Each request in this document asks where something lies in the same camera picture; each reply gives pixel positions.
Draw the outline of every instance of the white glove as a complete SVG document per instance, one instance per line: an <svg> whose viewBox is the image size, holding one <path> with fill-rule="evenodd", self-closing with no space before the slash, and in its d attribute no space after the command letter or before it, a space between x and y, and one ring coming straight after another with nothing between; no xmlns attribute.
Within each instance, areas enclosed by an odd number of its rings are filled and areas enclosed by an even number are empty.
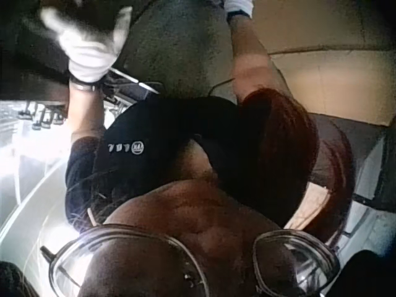
<svg viewBox="0 0 396 297"><path fill-rule="evenodd" d="M40 17L58 34L59 44L70 59L70 73L82 82L94 83L105 76L117 60L129 33L131 12L130 6L122 8L114 30L109 33L68 19L53 7L42 8Z"/></svg>
<svg viewBox="0 0 396 297"><path fill-rule="evenodd" d="M230 13L236 13L243 11L250 18L253 15L253 0L225 0L224 10L229 15Z"/></svg>

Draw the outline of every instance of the wall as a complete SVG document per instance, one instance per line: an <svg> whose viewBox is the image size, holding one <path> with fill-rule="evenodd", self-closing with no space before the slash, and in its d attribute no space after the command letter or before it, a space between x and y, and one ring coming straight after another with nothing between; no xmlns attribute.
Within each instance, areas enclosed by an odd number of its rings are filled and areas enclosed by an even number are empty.
<svg viewBox="0 0 396 297"><path fill-rule="evenodd" d="M389 125L396 112L390 29L368 1L258 0L260 40L309 111Z"/></svg>

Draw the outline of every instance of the red hair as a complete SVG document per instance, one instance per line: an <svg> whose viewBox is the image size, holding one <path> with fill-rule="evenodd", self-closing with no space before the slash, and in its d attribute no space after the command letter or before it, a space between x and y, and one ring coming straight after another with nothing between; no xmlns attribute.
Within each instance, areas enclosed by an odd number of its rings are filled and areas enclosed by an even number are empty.
<svg viewBox="0 0 396 297"><path fill-rule="evenodd" d="M257 113L267 113L256 122L260 130L259 149L245 167L250 171L247 174L250 206L263 210L269 219L284 226L300 205L316 164L320 143L316 123L295 99L267 88L250 94L241 104L241 111L250 122ZM339 229L353 192L351 150L348 139L340 133L341 144L327 145L331 178L321 184L329 188L331 197L306 228L323 241Z"/></svg>

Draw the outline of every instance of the glasses frame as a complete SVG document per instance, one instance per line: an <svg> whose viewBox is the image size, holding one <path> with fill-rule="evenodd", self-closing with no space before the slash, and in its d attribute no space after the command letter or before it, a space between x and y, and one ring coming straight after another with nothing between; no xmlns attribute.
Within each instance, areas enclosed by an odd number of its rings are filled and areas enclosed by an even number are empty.
<svg viewBox="0 0 396 297"><path fill-rule="evenodd" d="M256 276L257 282L259 283L259 288L267 295L270 297L289 297L285 296L282 294L278 294L274 291L272 291L264 282L262 279L261 273L260 273L260 267L259 267L259 261L257 259L257 243L262 240L262 239L273 239L273 238L293 238L294 240L298 240L301 243L307 244L311 248L313 248L318 255L320 255L323 259L326 260L328 263L327 270L330 271L330 276L327 278L327 281L317 289L316 292L307 295L307 294L301 294L298 295L298 297L307 297L307 296L312 296L316 295L319 292L321 292L325 287L327 287L338 275L340 271L340 261L338 260L337 255L328 247L326 246L322 241L318 240L317 238L313 237L312 235L303 232L301 230L293 230L293 229L282 229L282 230L275 230L275 231L270 231L263 233L256 237L253 243L253 267L254 267L254 274Z"/></svg>
<svg viewBox="0 0 396 297"><path fill-rule="evenodd" d="M118 225L118 224L107 224L107 225L100 225L93 227L83 232L77 239L68 242L56 254L52 254L45 246L42 246L40 248L41 253L49 263L49 269L48 269L48 278L50 280L49 284L51 285L51 288L55 292L56 296L67 297L61 291L60 287L58 286L55 280L55 271L57 269L60 270L73 284L81 287L81 285L78 284L60 265L60 263L62 263L64 259L69 257L70 254L73 253L77 248L84 247L88 244L92 244L95 241L99 241L101 239L102 241L107 241L111 238L122 238L122 237L130 238L131 236L160 240L162 242L166 242L172 245L179 251L182 251L186 255L188 255L189 260L192 261L196 270L199 273L200 276L199 284L202 284L204 287L205 297L210 297L209 285L205 273L203 272L201 266L199 265L194 255L183 243L167 235L155 234L152 232L147 232L138 227Z"/></svg>
<svg viewBox="0 0 396 297"><path fill-rule="evenodd" d="M65 246L63 246L56 254L52 254L45 246L42 246L40 248L41 253L43 254L43 257L47 260L49 263L49 269L48 269L48 278L49 278L49 284L51 285L52 290L55 292L57 297L67 297L64 295L64 293L61 291L60 287L58 287L58 284L56 283L55 280L55 271L58 269L61 271L73 284L76 286L81 287L67 272L66 270L60 266L60 263L62 263L62 260L67 258L72 252L74 252L77 248L84 247L88 244L92 244L95 241L98 241L99 239L102 239L103 241L109 240L110 237L114 237L117 235L117 238L120 237L131 237L131 236L137 236L141 238L151 238L151 239L157 239L163 242L167 242L168 244L171 244L174 246L176 249L179 249L180 251L184 252L189 256L189 259L192 261L192 263L195 265L195 268L197 269L201 281L199 282L200 284L203 284L204 286L204 291L205 291L205 296L210 297L210 290L209 290L209 285L207 278L205 276L204 271L202 270L201 266L199 265L198 261L194 257L194 255L190 252L190 250L180 241L177 239L167 236L167 235L160 235L156 233L152 233L151 231L145 231L139 227L134 227L134 226L126 226L126 225L119 225L119 224L107 224L107 225L100 225L93 227L85 232L83 232L77 239L74 239L70 242L68 242ZM257 243L262 240L262 239L270 239L270 238L278 238L279 236L282 237L289 237L289 238L294 238L298 239L308 245L310 245L312 248L315 249L318 254L325 258L327 262L329 263L329 271L331 271L330 277L328 277L327 281L325 284L323 284L320 288L318 288L318 292L323 290L325 287L327 287L337 276L337 274L340 271L340 262L337 258L337 255L329 248L327 247L324 243L319 241L317 238L313 237L312 235L305 233L300 230L292 230L292 229L283 229L283 230L275 230L275 231L270 231L266 233L262 233L258 237L255 238L254 243L253 243L253 248L252 248L252 260L253 260L253 267L254 267L254 274L256 276L256 280L258 282L258 293L265 293L270 297L288 297L285 295L280 295L278 293L273 292L263 281L260 270L259 270L259 264L258 264L258 259L257 259Z"/></svg>

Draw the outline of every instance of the glasses lens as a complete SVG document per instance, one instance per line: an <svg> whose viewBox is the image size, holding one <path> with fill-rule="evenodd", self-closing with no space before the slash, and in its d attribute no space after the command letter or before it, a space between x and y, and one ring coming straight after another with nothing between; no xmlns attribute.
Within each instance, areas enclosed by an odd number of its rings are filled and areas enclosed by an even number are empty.
<svg viewBox="0 0 396 297"><path fill-rule="evenodd" d="M270 296L311 296L339 270L337 257L319 240L294 230L259 236L254 243L259 285Z"/></svg>
<svg viewBox="0 0 396 297"><path fill-rule="evenodd" d="M51 276L59 296L207 296L189 252L151 236L83 235L61 253Z"/></svg>

